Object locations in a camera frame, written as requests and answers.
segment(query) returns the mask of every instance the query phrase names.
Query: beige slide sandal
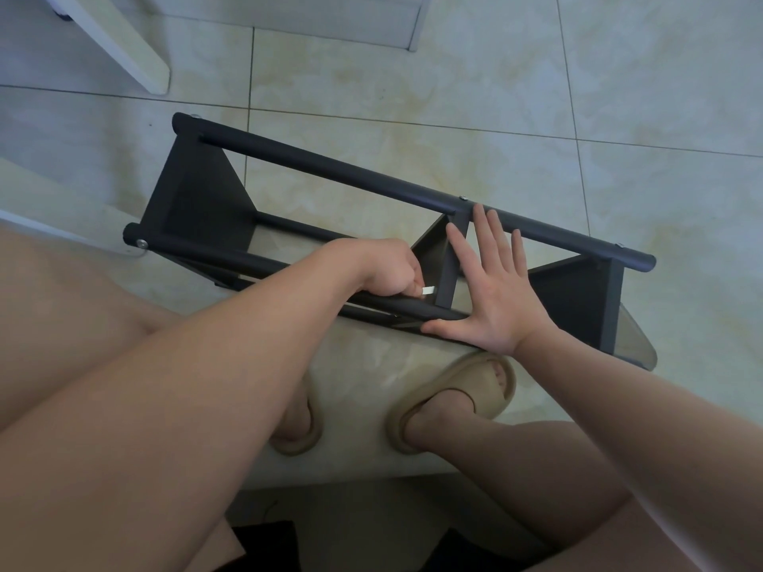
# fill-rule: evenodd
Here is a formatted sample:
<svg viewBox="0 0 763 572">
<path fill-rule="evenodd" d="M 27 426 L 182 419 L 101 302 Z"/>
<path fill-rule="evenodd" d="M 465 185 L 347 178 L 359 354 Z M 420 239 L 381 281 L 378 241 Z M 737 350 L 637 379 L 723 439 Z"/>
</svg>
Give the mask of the beige slide sandal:
<svg viewBox="0 0 763 572">
<path fill-rule="evenodd" d="M 491 365 L 496 361 L 506 374 L 506 388 L 501 391 Z M 392 447 L 404 454 L 420 454 L 421 450 L 409 445 L 403 439 L 403 430 L 408 419 L 423 404 L 440 391 L 455 389 L 462 391 L 474 403 L 474 412 L 485 419 L 493 419 L 506 409 L 514 397 L 517 378 L 508 360 L 495 353 L 472 353 L 457 359 L 434 381 L 413 390 L 387 414 L 387 437 Z"/>
<path fill-rule="evenodd" d="M 270 444 L 276 452 L 282 455 L 300 455 L 308 452 L 318 443 L 323 434 L 323 412 L 318 405 L 315 393 L 315 385 L 310 373 L 304 375 L 304 381 L 308 388 L 308 409 L 310 410 L 310 431 L 301 439 L 271 438 Z"/>
</svg>

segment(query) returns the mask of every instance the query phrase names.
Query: metal rod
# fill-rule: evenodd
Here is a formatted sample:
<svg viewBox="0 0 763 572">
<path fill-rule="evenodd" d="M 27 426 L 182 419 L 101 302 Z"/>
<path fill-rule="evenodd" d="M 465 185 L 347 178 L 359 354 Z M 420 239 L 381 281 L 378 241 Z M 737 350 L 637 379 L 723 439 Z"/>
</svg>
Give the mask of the metal rod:
<svg viewBox="0 0 763 572">
<path fill-rule="evenodd" d="M 283 232 L 293 232 L 296 235 L 306 236 L 316 241 L 329 242 L 335 239 L 354 239 L 350 235 L 343 235 L 341 232 L 334 232 L 327 229 L 321 229 L 319 226 L 306 225 L 296 220 L 285 219 L 282 216 L 261 213 L 257 211 L 257 224 L 267 226 L 270 229 L 276 229 Z"/>
<path fill-rule="evenodd" d="M 177 259 L 196 261 L 210 267 L 227 269 L 257 279 L 269 277 L 281 269 L 289 267 L 288 263 L 266 259 L 258 255 L 251 255 L 242 251 L 216 249 L 215 247 L 181 239 L 174 235 L 151 232 L 136 222 L 131 222 L 124 228 L 122 238 L 126 244 L 133 247 L 137 246 L 138 240 L 145 241 L 145 248 L 150 251 L 171 255 L 177 257 Z M 400 317 L 411 317 L 419 321 L 429 321 L 430 319 L 448 319 L 453 321 L 464 319 L 468 316 L 467 313 L 454 309 L 444 309 L 443 307 L 425 303 L 421 299 L 404 297 L 402 295 L 378 297 L 366 291 L 361 291 L 354 294 L 347 302 L 361 307 L 385 311 Z"/>
<path fill-rule="evenodd" d="M 176 134 L 193 133 L 209 145 L 219 146 L 225 150 L 241 153 L 266 162 L 280 164 L 287 168 L 313 174 L 330 181 L 348 184 L 364 191 L 381 194 L 404 203 L 415 204 L 418 207 L 430 209 L 444 214 L 471 213 L 474 203 L 451 194 L 434 191 L 399 178 L 386 174 L 369 171 L 354 164 L 341 162 L 327 156 L 311 153 L 294 146 L 276 142 L 262 136 L 247 133 L 211 122 L 194 118 L 188 114 L 177 113 L 172 117 L 172 128 Z M 501 225 L 505 231 L 519 229 L 528 239 L 591 255 L 600 259 L 615 259 L 625 267 L 647 272 L 654 269 L 657 262 L 653 255 L 627 249 L 611 242 L 594 239 L 579 232 L 548 225 L 524 216 L 498 211 Z"/>
</svg>

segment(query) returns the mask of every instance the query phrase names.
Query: beige marble tile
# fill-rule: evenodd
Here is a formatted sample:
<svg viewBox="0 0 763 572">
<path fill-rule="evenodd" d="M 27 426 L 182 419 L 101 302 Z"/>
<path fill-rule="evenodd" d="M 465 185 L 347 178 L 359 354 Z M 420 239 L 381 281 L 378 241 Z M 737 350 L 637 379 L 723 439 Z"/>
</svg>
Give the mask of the beige marble tile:
<svg viewBox="0 0 763 572">
<path fill-rule="evenodd" d="M 585 232 L 585 206 L 575 143 L 302 114 L 251 113 L 250 131 L 411 182 L 483 201 Z M 436 214 L 249 159 L 247 191 L 262 211 L 352 235 L 399 236 L 413 242 Z M 262 233 L 253 250 L 292 261 L 309 245 Z M 528 248 L 537 265 L 566 256 L 544 245 Z M 267 448 L 249 487 L 432 473 L 452 469 L 432 455 L 404 457 L 382 431 L 389 407 L 430 381 L 469 348 L 338 319 L 310 370 L 326 413 L 323 439 L 312 452 L 283 458 Z M 501 421 L 563 417 L 517 365 L 516 400 Z"/>
<path fill-rule="evenodd" d="M 150 95 L 45 0 L 0 0 L 0 85 L 249 106 L 253 30 L 126 12 L 169 65 L 169 93 Z"/>
<path fill-rule="evenodd" d="M 246 128 L 242 109 L 0 87 L 0 156 L 140 217 L 176 112 Z M 243 178 L 243 156 L 230 159 Z"/>
<path fill-rule="evenodd" d="M 623 301 L 656 372 L 763 423 L 763 159 L 581 143 L 591 231 L 653 253 Z"/>
<path fill-rule="evenodd" d="M 577 136 L 763 155 L 763 0 L 559 0 Z"/>
<path fill-rule="evenodd" d="M 433 0 L 415 53 L 258 29 L 251 106 L 574 135 L 556 0 Z"/>
</svg>

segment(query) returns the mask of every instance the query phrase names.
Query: black metal frame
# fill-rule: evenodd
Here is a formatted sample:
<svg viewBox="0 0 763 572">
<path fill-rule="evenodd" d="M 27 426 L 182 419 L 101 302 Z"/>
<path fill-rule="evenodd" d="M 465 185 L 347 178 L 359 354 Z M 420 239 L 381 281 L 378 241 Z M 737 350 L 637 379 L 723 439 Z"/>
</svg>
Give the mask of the black metal frame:
<svg viewBox="0 0 763 572">
<path fill-rule="evenodd" d="M 187 114 L 175 114 L 172 127 L 175 143 L 143 218 L 124 229 L 127 244 L 150 249 L 221 287 L 242 290 L 252 283 L 240 275 L 261 279 L 288 267 L 247 251 L 257 226 L 321 242 L 349 237 L 257 211 L 225 156 L 224 149 L 230 150 L 442 213 L 412 247 L 425 284 L 436 287 L 433 295 L 419 300 L 361 292 L 339 315 L 413 333 L 419 333 L 419 325 L 429 319 L 467 317 L 451 309 L 460 267 L 445 238 L 445 224 L 453 222 L 465 234 L 472 201 Z M 531 270 L 530 282 L 559 326 L 612 353 L 624 268 L 650 271 L 655 258 L 496 211 L 504 230 L 521 229 L 525 238 L 579 253 Z"/>
</svg>

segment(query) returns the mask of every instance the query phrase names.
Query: hand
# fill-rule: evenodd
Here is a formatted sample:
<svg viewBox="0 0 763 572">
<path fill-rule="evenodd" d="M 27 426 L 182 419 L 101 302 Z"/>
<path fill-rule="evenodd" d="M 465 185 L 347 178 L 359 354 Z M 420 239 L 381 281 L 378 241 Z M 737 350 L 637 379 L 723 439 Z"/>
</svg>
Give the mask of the hand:
<svg viewBox="0 0 763 572">
<path fill-rule="evenodd" d="M 485 216 L 482 204 L 474 205 L 474 226 L 482 263 L 461 231 L 452 223 L 447 226 L 469 284 L 472 314 L 459 321 L 427 321 L 421 331 L 512 355 L 525 338 L 556 326 L 529 285 L 519 230 L 511 233 L 509 244 L 498 213 Z"/>
<path fill-rule="evenodd" d="M 424 276 L 419 260 L 408 244 L 400 239 L 341 239 L 343 256 L 360 268 L 358 291 L 388 297 L 402 293 L 421 297 Z"/>
</svg>

